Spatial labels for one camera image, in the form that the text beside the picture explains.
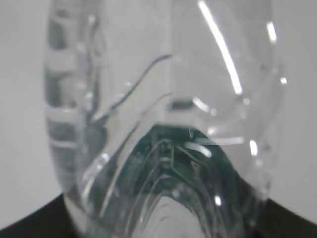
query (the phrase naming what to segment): glass object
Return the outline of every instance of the glass object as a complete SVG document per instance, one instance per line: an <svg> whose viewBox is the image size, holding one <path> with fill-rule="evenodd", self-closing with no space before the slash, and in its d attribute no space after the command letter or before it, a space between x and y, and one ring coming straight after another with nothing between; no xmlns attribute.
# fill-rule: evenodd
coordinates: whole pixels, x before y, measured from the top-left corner
<svg viewBox="0 0 317 238"><path fill-rule="evenodd" d="M53 0L47 125L84 238L247 238L282 88L269 0Z"/></svg>

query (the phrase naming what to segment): gray wall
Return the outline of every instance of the gray wall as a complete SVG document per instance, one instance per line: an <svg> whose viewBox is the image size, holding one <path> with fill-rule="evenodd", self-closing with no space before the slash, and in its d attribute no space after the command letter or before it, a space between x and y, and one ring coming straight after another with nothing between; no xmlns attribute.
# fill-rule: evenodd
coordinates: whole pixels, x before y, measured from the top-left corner
<svg viewBox="0 0 317 238"><path fill-rule="evenodd" d="M43 115L41 66L48 6L49 0L0 0L0 228L60 193ZM271 190L271 198L315 223L316 8L316 0L274 2L289 85Z"/></svg>

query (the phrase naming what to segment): black table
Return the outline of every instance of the black table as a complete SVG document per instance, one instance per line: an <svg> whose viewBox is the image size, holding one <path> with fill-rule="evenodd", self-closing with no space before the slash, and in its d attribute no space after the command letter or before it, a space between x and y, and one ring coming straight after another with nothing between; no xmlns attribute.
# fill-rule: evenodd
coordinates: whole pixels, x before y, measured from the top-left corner
<svg viewBox="0 0 317 238"><path fill-rule="evenodd" d="M62 196L0 231L0 238L75 238ZM269 200L254 238L317 238L317 226Z"/></svg>

